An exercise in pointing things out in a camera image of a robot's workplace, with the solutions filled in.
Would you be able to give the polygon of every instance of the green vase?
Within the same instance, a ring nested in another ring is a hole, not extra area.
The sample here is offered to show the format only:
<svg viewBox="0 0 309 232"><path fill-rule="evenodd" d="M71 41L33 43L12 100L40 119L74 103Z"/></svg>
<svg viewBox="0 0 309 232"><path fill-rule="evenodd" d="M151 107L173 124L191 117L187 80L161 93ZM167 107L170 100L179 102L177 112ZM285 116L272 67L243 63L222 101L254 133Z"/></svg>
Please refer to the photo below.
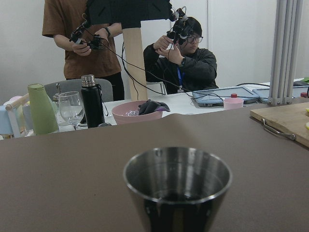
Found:
<svg viewBox="0 0 309 232"><path fill-rule="evenodd" d="M30 111L35 134L49 134L59 130L52 102L41 84L28 86Z"/></svg>

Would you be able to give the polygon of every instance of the wine glass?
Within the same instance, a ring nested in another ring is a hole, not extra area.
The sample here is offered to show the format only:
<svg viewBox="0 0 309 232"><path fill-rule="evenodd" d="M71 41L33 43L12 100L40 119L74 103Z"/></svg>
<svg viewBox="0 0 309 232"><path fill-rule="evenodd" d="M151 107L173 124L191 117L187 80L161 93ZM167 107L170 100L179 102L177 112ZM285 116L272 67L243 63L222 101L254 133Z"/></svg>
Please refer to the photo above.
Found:
<svg viewBox="0 0 309 232"><path fill-rule="evenodd" d="M77 91L59 94L59 111L65 121L78 129L78 124L84 117L84 104Z"/></svg>

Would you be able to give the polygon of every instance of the white wall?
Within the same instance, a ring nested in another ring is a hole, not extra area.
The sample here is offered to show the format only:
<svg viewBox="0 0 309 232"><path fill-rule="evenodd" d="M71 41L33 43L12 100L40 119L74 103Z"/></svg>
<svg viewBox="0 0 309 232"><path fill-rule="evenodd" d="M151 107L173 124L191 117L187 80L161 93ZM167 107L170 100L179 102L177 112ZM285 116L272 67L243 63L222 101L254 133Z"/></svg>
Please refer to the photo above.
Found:
<svg viewBox="0 0 309 232"><path fill-rule="evenodd" d="M305 10L297 77L309 76L309 6ZM269 81L275 0L171 0L175 8L187 7L187 15L200 21L204 40L218 59L220 87L241 82ZM43 0L2 0L0 7L0 104L27 93L27 85L64 79L64 52L53 39L41 36ZM168 20L142 22L143 48L170 29ZM116 37L121 54L122 36ZM127 75L123 72L126 98Z"/></svg>

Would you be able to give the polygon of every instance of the person in brown shirt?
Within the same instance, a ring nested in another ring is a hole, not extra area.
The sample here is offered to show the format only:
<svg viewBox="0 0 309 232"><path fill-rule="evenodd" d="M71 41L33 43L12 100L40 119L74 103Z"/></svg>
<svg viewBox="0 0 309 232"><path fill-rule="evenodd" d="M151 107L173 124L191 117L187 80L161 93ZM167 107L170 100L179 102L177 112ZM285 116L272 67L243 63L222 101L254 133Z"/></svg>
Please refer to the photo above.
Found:
<svg viewBox="0 0 309 232"><path fill-rule="evenodd" d="M100 35L101 42L110 50L93 50L87 43L75 44L70 35L84 21L87 0L45 0L42 35L54 38L56 45L65 50L64 75L66 79L78 79L93 74L111 82L114 101L123 100L124 84L121 66L115 50L114 37L122 33L121 24L92 25L83 33L82 40L89 42L94 34Z"/></svg>

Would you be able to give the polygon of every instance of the dark bottle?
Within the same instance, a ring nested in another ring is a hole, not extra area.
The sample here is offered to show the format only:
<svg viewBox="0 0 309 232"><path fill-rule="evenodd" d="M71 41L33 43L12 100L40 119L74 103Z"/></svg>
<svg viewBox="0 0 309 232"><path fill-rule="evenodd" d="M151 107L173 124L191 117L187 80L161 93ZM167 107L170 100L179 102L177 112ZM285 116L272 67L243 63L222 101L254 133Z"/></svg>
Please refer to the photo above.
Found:
<svg viewBox="0 0 309 232"><path fill-rule="evenodd" d="M104 123L101 87L96 84L94 75L82 76L81 92L88 128Z"/></svg>

